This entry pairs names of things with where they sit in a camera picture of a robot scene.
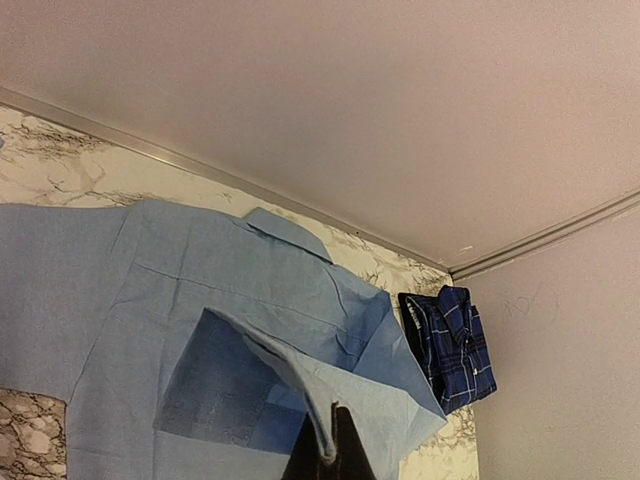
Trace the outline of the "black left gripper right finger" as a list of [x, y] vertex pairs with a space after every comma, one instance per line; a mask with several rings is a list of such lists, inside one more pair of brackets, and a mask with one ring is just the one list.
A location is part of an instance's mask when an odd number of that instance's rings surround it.
[[335, 480], [375, 480], [349, 409], [332, 405], [332, 438], [336, 457], [329, 465], [329, 478]]

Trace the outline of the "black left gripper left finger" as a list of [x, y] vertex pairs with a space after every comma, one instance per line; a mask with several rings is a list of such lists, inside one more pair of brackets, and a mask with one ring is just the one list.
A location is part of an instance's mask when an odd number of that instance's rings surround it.
[[306, 416], [288, 463], [282, 474], [283, 480], [325, 480], [330, 477], [330, 468], [321, 458], [315, 427]]

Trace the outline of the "light blue long sleeve shirt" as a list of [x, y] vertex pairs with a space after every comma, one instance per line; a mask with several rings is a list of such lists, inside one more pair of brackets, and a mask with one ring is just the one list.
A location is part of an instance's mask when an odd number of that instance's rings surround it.
[[1, 384], [66, 403], [72, 479], [282, 479], [335, 403], [394, 479], [446, 424], [389, 294], [261, 208], [3, 205]]

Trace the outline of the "dark blue plaid folded shirt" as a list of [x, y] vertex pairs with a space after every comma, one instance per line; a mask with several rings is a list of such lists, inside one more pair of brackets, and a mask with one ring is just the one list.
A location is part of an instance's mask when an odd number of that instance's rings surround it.
[[463, 287], [443, 286], [430, 314], [436, 358], [444, 383], [437, 400], [445, 414], [497, 391], [481, 318]]

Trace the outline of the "right aluminium corner post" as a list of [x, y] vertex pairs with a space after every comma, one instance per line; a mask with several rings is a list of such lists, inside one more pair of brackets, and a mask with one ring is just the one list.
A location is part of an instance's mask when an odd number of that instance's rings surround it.
[[614, 218], [639, 206], [639, 188], [624, 192], [560, 223], [554, 224], [517, 242], [478, 257], [472, 261], [452, 266], [448, 273], [453, 281], [460, 281], [482, 272], [498, 268], [522, 256], [551, 247], [602, 221]]

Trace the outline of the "aluminium back table rail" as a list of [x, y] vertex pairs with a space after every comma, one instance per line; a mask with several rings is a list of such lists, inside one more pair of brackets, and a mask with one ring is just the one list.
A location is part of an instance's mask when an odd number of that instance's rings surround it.
[[419, 260], [430, 267], [437, 268], [448, 273], [450, 270], [444, 265], [412, 250], [401, 247], [391, 241], [385, 240], [366, 230], [344, 222], [334, 216], [325, 214], [317, 209], [306, 206], [296, 200], [288, 198], [273, 190], [269, 190], [254, 182], [248, 181], [224, 170], [207, 164], [204, 161], [191, 158], [171, 149], [164, 148], [153, 142], [146, 141], [122, 130], [90, 120], [81, 115], [74, 114], [49, 103], [36, 100], [27, 95], [10, 90], [1, 89], [1, 104], [22, 113], [49, 121], [62, 127], [97, 137], [110, 144], [141, 154], [155, 161], [170, 165], [179, 170], [205, 177], [226, 186], [239, 189], [261, 200], [276, 204], [288, 210], [305, 215], [323, 224], [330, 225], [341, 231], [356, 235], [364, 240], [371, 241], [389, 250], [404, 254], [415, 260]]

